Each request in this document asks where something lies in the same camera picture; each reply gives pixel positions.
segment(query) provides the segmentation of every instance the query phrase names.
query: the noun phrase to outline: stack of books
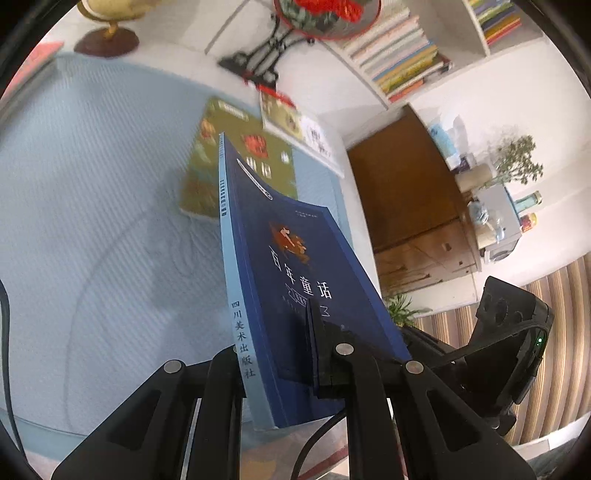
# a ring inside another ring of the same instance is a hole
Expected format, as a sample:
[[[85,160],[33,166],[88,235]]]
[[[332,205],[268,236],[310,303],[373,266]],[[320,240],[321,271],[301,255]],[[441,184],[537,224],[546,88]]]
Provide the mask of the stack of books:
[[[453,67],[402,0],[382,1],[377,22],[339,44],[351,60],[395,102]]]
[[[489,45],[521,25],[517,8],[509,0],[470,0],[470,5]]]

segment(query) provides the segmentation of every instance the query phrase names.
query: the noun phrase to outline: book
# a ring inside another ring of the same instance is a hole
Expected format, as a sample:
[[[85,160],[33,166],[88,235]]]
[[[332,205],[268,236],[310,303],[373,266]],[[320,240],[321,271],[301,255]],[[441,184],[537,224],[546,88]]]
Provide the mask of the book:
[[[401,98],[406,97],[409,93],[412,93],[415,90],[417,90],[418,88],[422,87],[424,83],[425,83],[425,80],[420,79],[420,80],[414,82],[413,84],[409,85],[408,87],[406,87],[404,90],[402,90],[398,93],[395,93],[394,95],[389,97],[388,100],[390,101],[390,103],[398,102]]]
[[[415,61],[403,70],[397,70],[395,73],[381,78],[377,83],[384,93],[388,94],[393,86],[412,79],[418,72],[422,71],[423,68],[431,66],[436,56],[437,51],[431,52],[429,55],[423,56],[420,60]]]
[[[477,6],[473,7],[474,13],[476,14],[476,17],[478,17],[478,15],[482,15],[487,10],[490,10],[492,8],[495,8],[495,7],[498,7],[499,5],[505,4],[505,3],[510,3],[510,0],[488,0],[488,1],[484,1],[482,3],[478,3]]]
[[[499,33],[503,33],[507,28],[513,27],[515,24],[520,24],[521,18],[516,13],[505,17],[500,23],[494,27],[484,31],[484,38],[488,41],[490,38],[494,38]]]
[[[219,144],[228,316],[255,426],[288,427],[334,415],[340,401],[313,395],[308,300],[319,302],[323,320],[406,361],[400,331],[329,210],[282,195],[226,135]]]
[[[416,62],[421,61],[425,57],[431,56],[431,58],[434,58],[436,54],[437,46],[432,42],[429,42],[423,48],[413,51],[391,67],[385,69],[383,72],[380,72],[378,75],[373,77],[372,80],[379,83],[382,79],[385,79],[390,75],[396,75],[398,72],[401,72],[404,69],[414,65]]]
[[[372,57],[383,48],[387,47],[393,42],[398,41],[403,36],[418,28],[418,17],[411,17],[408,20],[405,20],[400,25],[397,25],[396,27],[384,32],[382,35],[370,42],[364,48],[355,52],[353,55],[351,55],[351,59],[357,63],[362,63],[363,61]]]
[[[219,134],[225,132],[253,170],[281,193],[297,198],[291,147],[263,129],[260,118],[219,98],[211,97],[193,143],[179,200],[189,216],[217,219]]]
[[[423,48],[428,43],[429,39],[424,35],[423,29],[418,28],[363,62],[361,67],[372,77],[413,51]]]
[[[413,72],[414,74],[412,76],[401,78],[398,83],[394,83],[388,88],[388,90],[384,90],[384,93],[388,95],[388,97],[396,95],[397,93],[402,92],[405,88],[411,86],[414,82],[425,79],[432,74],[436,74],[443,68],[446,68],[446,61],[443,56],[438,55],[435,61],[431,62],[431,65],[425,65],[419,71]]]
[[[513,5],[511,2],[501,3],[500,5],[490,8],[490,9],[484,11],[483,13],[481,13],[480,15],[478,15],[477,16],[478,22],[480,23],[480,25],[482,25],[487,20],[490,20],[491,18],[498,15],[499,13],[505,11],[508,8],[512,8],[514,6],[515,5]]]
[[[12,77],[12,80],[0,97],[0,108],[6,105],[29,80],[47,65],[63,46],[64,43],[62,41],[38,43],[14,74],[14,77]]]
[[[386,7],[382,6],[377,22],[368,31],[346,40],[341,44],[341,48],[351,55],[409,16],[410,10],[402,2],[395,2]]]
[[[291,106],[276,96],[261,91],[263,128],[315,158],[344,178],[319,120],[310,113]]]
[[[499,23],[501,23],[506,17],[515,13],[516,10],[517,9],[516,9],[515,5],[510,4],[508,8],[505,8],[503,11],[499,12],[494,17],[492,17],[492,18],[488,19],[486,22],[482,23],[480,25],[480,27],[482,28],[483,31],[486,31],[486,30],[494,27],[495,25],[498,25]]]
[[[515,30],[516,28],[518,28],[520,25],[521,25],[521,20],[519,20],[518,22],[512,23],[511,25],[505,27],[503,30],[498,31],[495,35],[487,38],[486,39],[486,43],[488,45],[494,44],[495,42],[497,42],[500,39],[502,39],[504,36],[506,36],[509,33],[513,32],[513,30]]]

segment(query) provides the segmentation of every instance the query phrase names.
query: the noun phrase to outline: green plant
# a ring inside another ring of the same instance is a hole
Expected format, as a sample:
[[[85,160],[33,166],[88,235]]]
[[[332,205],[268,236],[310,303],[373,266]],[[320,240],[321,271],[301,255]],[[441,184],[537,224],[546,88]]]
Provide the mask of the green plant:
[[[397,293],[384,300],[390,318],[399,327],[414,326],[413,317],[420,313],[427,313],[430,309],[410,310],[411,300],[404,293]]]
[[[544,166],[531,161],[534,149],[535,143],[531,135],[505,140],[504,145],[497,148],[498,159],[493,163],[496,177],[488,181],[485,187],[512,181],[527,185],[530,180],[542,178]]]

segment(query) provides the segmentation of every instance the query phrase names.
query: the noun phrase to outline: metal screw head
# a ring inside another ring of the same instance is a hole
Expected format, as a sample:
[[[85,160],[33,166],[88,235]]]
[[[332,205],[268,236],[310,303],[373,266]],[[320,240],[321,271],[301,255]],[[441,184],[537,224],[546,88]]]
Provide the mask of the metal screw head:
[[[168,374],[175,374],[181,370],[182,364],[178,360],[169,360],[164,364],[164,371]]]
[[[425,368],[423,367],[423,364],[421,362],[417,362],[416,360],[411,360],[410,362],[407,362],[406,369],[407,369],[408,373],[411,373],[414,375],[421,374],[421,373],[423,373],[423,370],[425,370]]]
[[[335,348],[336,352],[339,355],[350,355],[353,353],[353,345],[349,345],[348,343],[340,343]]]

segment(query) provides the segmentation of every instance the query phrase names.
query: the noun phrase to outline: black cable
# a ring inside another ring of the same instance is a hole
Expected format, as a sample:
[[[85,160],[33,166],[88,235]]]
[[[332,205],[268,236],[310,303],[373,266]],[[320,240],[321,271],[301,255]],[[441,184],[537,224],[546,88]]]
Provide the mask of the black cable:
[[[14,419],[14,412],[12,411],[12,398],[10,396],[10,376],[8,375],[8,339],[10,331],[10,304],[8,303],[8,293],[4,288],[2,280],[0,280],[0,316],[2,317],[2,383],[4,384],[4,400],[6,401],[6,410],[8,413],[8,420],[14,433],[14,440],[22,455],[27,458],[25,449],[22,446],[21,436],[18,434],[17,422]]]
[[[314,435],[312,435],[308,439],[308,441],[300,451],[300,454],[298,455],[297,459],[295,460],[296,463],[294,465],[293,470],[291,471],[290,480],[297,480],[297,478],[300,476],[301,466],[304,465],[304,461],[308,456],[308,453],[310,453],[310,450],[312,450],[312,447],[316,444],[316,442],[318,442],[318,440],[320,440],[324,435],[326,435],[332,427],[334,427],[338,422],[343,420],[346,416],[347,412],[343,408],[343,410],[338,412],[334,417],[329,418],[328,421],[322,425],[322,427],[320,427],[318,430],[314,432]]]

